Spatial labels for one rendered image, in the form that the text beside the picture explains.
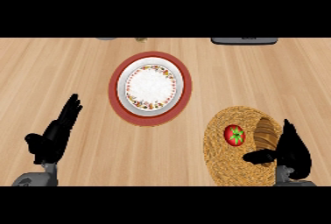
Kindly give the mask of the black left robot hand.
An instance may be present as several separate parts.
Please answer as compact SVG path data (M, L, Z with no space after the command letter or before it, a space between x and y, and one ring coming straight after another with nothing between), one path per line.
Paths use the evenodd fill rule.
M42 135L30 133L26 136L29 151L36 155L35 164L57 164L69 146L70 133L83 109L79 95L73 94L61 110L58 119L51 122Z

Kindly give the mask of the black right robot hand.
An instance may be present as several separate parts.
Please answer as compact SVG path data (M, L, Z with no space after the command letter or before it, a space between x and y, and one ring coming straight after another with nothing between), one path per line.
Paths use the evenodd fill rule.
M278 165L293 168L295 171L289 175L290 179L299 180L310 176L312 169L311 152L298 134L296 126L289 120L284 120L284 132L277 148L246 153L243 160L255 165L277 162Z

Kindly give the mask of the red round placemat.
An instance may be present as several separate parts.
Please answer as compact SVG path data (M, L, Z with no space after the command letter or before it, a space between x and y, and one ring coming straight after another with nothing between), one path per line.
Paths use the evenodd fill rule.
M109 84L109 100L122 119L157 126L175 119L193 95L193 77L166 52L143 52L119 65Z

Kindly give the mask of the white floral-rimmed plate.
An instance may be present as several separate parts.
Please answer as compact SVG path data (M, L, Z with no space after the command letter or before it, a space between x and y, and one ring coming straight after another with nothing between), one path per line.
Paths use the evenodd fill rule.
M162 57L137 59L120 72L119 101L138 116L159 116L169 112L182 98L182 92L182 72L175 63Z

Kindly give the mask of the red tomato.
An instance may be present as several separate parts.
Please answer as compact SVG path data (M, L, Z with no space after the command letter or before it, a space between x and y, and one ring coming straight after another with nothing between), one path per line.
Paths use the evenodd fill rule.
M239 147L244 144L246 141L246 132L244 129L239 125L228 125L224 130L224 138L227 143Z

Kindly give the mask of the woven wicker basket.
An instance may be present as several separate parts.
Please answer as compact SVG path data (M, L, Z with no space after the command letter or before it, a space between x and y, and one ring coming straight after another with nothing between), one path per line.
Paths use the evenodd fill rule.
M239 125L246 132L244 144L231 146L224 138L228 125ZM277 162L246 162L246 153L274 150L283 134L277 120L256 108L234 106L224 109L211 120L205 131L205 161L218 186L273 186Z

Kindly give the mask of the dark grey appliance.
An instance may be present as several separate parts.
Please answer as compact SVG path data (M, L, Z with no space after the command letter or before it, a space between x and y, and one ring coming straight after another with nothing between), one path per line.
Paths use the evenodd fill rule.
M212 38L216 45L273 45L278 38Z

